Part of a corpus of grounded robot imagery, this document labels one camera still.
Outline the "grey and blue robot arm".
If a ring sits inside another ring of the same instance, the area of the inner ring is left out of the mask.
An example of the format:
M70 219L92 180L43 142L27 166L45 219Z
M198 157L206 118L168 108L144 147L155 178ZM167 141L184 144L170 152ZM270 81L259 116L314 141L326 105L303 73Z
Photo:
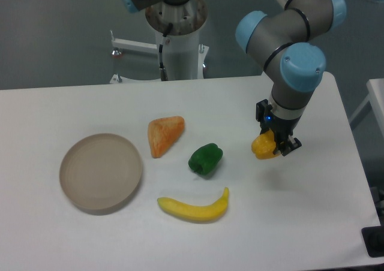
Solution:
M144 11L157 34L162 81L197 76L197 46L185 41L197 35L207 20L203 0L122 0L132 12ZM344 0L277 0L283 10L269 17L248 13L238 24L240 48L272 80L269 98L256 105L261 135L268 135L275 155L287 155L301 142L293 130L326 68L323 52L310 40L340 25L346 17Z

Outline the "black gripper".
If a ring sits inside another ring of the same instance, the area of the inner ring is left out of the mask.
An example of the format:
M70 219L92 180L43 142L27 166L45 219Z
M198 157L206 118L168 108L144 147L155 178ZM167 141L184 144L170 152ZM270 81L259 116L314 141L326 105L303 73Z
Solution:
M282 156L300 148L302 143L293 137L293 130L297 126L300 116L294 119L283 119L272 112L272 105L267 99L256 104L256 121L260 123L260 136L273 136Z

